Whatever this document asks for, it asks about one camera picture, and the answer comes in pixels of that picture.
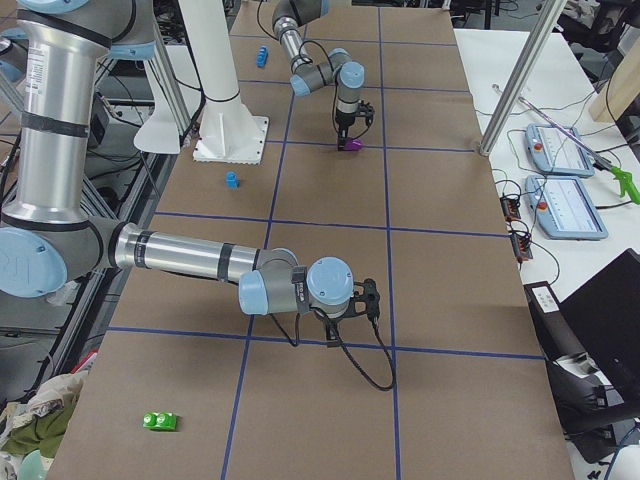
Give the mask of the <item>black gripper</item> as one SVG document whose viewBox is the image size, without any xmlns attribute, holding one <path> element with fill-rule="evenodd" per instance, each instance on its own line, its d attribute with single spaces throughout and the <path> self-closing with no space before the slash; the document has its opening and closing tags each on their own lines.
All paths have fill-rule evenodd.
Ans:
<svg viewBox="0 0 640 480">
<path fill-rule="evenodd" d="M 321 320 L 325 326 L 326 346 L 340 347 L 342 345 L 339 334 L 339 323 L 344 319 L 366 316 L 373 329 L 374 335 L 379 335 L 380 318 L 380 294 L 376 282 L 371 278 L 366 278 L 362 282 L 355 282 L 359 290 L 355 290 L 347 303 L 346 310 L 336 317 L 329 314 L 320 307 L 314 307 L 313 313 Z"/>
<path fill-rule="evenodd" d="M 362 118 L 365 123 L 364 130 L 357 135 L 357 138 L 368 132 L 375 118 L 375 109 L 364 100 L 347 103 L 338 100 L 334 109 L 334 120 L 337 124 L 337 149 L 345 151 L 349 147 L 349 129 L 355 124 L 358 118 Z"/>
</svg>

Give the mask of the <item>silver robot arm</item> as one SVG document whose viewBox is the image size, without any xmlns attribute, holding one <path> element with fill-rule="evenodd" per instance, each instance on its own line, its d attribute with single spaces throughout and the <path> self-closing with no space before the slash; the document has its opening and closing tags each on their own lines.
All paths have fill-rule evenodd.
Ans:
<svg viewBox="0 0 640 480">
<path fill-rule="evenodd" d="M 342 48 L 326 53 L 324 62 L 315 62 L 306 51 L 308 43 L 298 31 L 325 16 L 329 9 L 328 1 L 280 1 L 272 15 L 273 35 L 289 58 L 294 94 L 308 96 L 332 86 L 332 125 L 336 131 L 337 149 L 358 151 L 363 147 L 362 141 L 358 135 L 352 137 L 349 129 L 358 119 L 363 119 L 365 127 L 369 128 L 375 117 L 374 107 L 361 99 L 365 68 Z"/>
<path fill-rule="evenodd" d="M 204 110 L 197 160 L 257 163 L 268 119 L 242 103 L 227 24 L 215 1 L 180 4 L 193 45 L 196 75 L 203 74 Z M 151 60 L 156 50 L 153 1 L 18 1 L 26 30 L 22 140 L 14 200 L 2 208 L 1 291 L 23 298 L 52 293 L 96 268 L 137 267 L 237 285 L 247 315 L 269 315 L 293 346 L 299 318 L 313 312 L 329 346 L 344 347 L 338 322 L 366 315 L 382 345 L 379 293 L 372 279 L 357 282 L 350 267 L 325 257 L 310 267 L 283 248 L 254 249 L 180 237 L 133 223 L 89 216 L 81 192 L 90 133 L 97 62 Z M 364 67 L 344 49 L 317 64 L 307 55 L 298 28 L 325 16 L 329 1 L 279 1 L 272 31 L 284 48 L 296 96 L 335 86 L 339 151 L 357 150 L 348 130 L 356 118 L 372 124 L 373 107 L 360 100 Z M 296 312 L 294 342 L 274 313 Z"/>
</svg>

